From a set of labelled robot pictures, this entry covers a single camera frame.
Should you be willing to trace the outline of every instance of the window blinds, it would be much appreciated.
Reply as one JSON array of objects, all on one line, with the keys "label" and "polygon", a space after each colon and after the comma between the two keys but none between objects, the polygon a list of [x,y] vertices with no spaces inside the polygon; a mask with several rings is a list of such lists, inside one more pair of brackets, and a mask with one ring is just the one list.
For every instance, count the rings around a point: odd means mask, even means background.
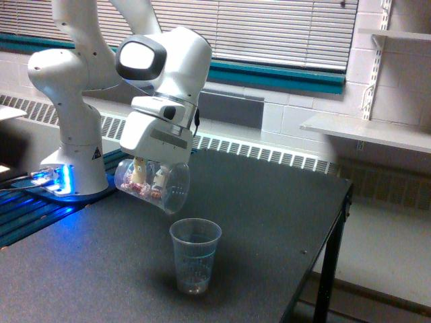
[{"label": "window blinds", "polygon": [[[213,57],[345,71],[358,0],[152,0],[163,31],[185,26],[204,36]],[[106,41],[131,34],[108,0],[98,0]],[[50,0],[0,0],[0,32],[70,40],[54,25]]]}]

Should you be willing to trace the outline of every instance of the cable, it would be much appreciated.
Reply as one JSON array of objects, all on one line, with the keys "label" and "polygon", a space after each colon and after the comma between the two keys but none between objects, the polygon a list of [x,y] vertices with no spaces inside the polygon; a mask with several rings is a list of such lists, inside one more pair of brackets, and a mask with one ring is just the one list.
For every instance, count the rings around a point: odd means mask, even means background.
[{"label": "cable", "polygon": [[17,192],[20,190],[30,190],[31,188],[48,186],[48,185],[52,185],[52,184],[53,184],[53,181],[48,181],[48,182],[45,182],[43,184],[38,184],[38,185],[31,185],[31,186],[24,186],[24,187],[17,187],[17,188],[3,188],[0,190],[0,192]]},{"label": "cable", "polygon": [[197,133],[197,129],[199,128],[199,125],[201,124],[201,121],[199,120],[199,108],[196,109],[196,113],[195,113],[195,133],[194,133],[194,137],[196,137],[196,133]]},{"label": "cable", "polygon": [[20,181],[20,180],[29,180],[29,179],[31,179],[31,176],[29,176],[29,175],[12,178],[10,180],[6,180],[6,181],[0,183],[0,187],[9,186],[15,182]]}]

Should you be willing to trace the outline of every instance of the white shelf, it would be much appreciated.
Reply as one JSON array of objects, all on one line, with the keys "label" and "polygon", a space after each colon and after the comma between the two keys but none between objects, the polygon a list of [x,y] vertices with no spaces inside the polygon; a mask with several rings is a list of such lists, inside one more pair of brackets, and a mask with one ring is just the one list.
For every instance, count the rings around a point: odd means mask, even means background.
[{"label": "white shelf", "polygon": [[336,137],[431,153],[431,132],[419,127],[320,113],[302,123],[300,128]]},{"label": "white shelf", "polygon": [[10,106],[4,106],[0,104],[0,121],[18,118],[19,116],[25,116],[26,113],[23,110],[11,108]]},{"label": "white shelf", "polygon": [[378,30],[378,29],[367,29],[359,28],[360,34],[370,34],[374,36],[384,36],[395,39],[408,39],[408,40],[423,40],[431,42],[431,34],[418,34],[416,32],[397,32],[392,30]]}]

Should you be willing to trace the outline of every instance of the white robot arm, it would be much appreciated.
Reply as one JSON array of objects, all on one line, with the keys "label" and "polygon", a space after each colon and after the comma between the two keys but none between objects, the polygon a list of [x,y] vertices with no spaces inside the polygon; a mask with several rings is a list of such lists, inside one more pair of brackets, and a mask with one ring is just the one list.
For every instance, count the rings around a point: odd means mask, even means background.
[{"label": "white robot arm", "polygon": [[74,50],[50,49],[33,54],[28,75],[57,109],[60,148],[41,168],[63,168],[68,178],[46,189],[59,196],[88,195],[108,186],[102,157],[100,114],[82,99],[82,91],[117,85],[114,53],[103,40],[96,0],[53,0],[53,19],[70,35]]},{"label": "white robot arm", "polygon": [[187,163],[190,126],[207,79],[211,47],[197,33],[134,35],[119,46],[116,68],[128,80],[151,81],[154,96],[136,97],[120,145],[131,155],[162,164]]},{"label": "white robot arm", "polygon": [[137,165],[151,160],[169,167],[189,160],[190,126],[209,71],[211,47],[183,27],[161,33],[150,0],[111,3],[136,33],[116,56],[101,35],[96,0],[53,0],[54,21],[73,39],[75,50],[38,52],[28,64],[33,84],[53,101],[59,115],[61,146],[42,162],[43,167],[66,167],[71,177],[72,184],[48,187],[57,195],[94,194],[107,187],[100,114],[84,103],[81,93],[116,86],[120,76],[154,87],[154,96],[133,99],[122,150],[134,155]]}]

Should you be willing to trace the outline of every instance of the floor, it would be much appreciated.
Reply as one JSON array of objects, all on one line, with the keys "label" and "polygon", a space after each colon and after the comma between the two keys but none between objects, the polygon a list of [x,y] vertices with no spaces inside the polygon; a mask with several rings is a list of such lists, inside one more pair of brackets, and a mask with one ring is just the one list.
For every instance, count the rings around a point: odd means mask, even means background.
[{"label": "floor", "polygon": [[[312,322],[313,304],[317,297],[319,278],[313,275],[300,296],[294,310],[292,322]],[[355,288],[346,289],[342,283],[336,282],[331,298],[331,311],[328,323],[368,322],[368,323],[431,323],[431,313],[423,315],[391,305],[390,297],[386,300],[376,299],[363,293],[355,292]]]},{"label": "floor", "polygon": [[[431,308],[431,212],[356,199],[345,224],[342,281]],[[314,271],[320,272],[323,257]]]}]

